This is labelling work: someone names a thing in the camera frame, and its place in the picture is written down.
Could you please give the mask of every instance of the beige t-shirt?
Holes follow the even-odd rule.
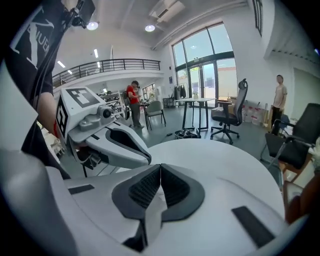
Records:
[[[275,108],[284,108],[285,106],[282,105],[285,95],[287,95],[287,87],[285,87],[283,84],[280,84],[275,89],[275,96],[273,101],[273,106]]]

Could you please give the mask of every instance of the red wristband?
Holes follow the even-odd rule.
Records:
[[[57,133],[57,120],[56,119],[54,120],[54,124],[53,124],[53,133],[54,133],[53,135],[59,139],[59,136]]]

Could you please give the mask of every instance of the door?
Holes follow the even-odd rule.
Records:
[[[199,64],[189,68],[192,97],[197,94],[199,98],[215,98],[215,66],[213,63]],[[208,101],[208,107],[215,107],[215,100]]]

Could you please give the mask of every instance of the balcony railing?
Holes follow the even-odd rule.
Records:
[[[82,64],[53,76],[53,88],[57,88],[79,78],[119,70],[160,70],[160,61],[138,58],[117,58]]]

